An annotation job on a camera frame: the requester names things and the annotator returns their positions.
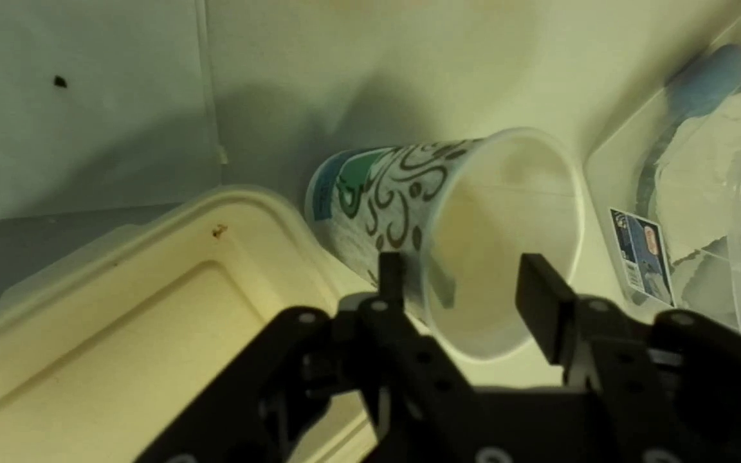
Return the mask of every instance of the barcode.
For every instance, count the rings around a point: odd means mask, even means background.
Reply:
[[[639,272],[639,265],[633,262],[626,262],[626,274],[627,274],[627,283],[639,291],[647,291],[647,283],[643,283],[643,274]]]

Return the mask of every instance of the white paper cup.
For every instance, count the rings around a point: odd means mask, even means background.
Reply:
[[[521,255],[544,251],[570,277],[585,228],[573,168],[534,129],[335,155],[310,183],[307,219],[371,281],[379,251],[405,251],[410,310],[477,361],[528,340]]]

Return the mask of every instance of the label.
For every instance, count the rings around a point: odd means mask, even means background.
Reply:
[[[676,307],[661,226],[615,208],[609,208],[609,219],[626,283],[652,299]]]

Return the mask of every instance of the container lid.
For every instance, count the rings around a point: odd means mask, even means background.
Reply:
[[[133,461],[274,313],[369,291],[260,190],[211,193],[109,246],[0,310],[0,461]],[[338,400],[325,428],[297,457],[341,456],[366,428],[361,400]]]

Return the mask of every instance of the paper cup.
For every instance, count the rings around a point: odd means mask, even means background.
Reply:
[[[514,308],[521,255],[544,251],[570,277],[581,245],[577,173],[534,129],[335,155],[303,214],[373,283],[379,251],[405,251],[410,310],[478,361],[528,340]]]

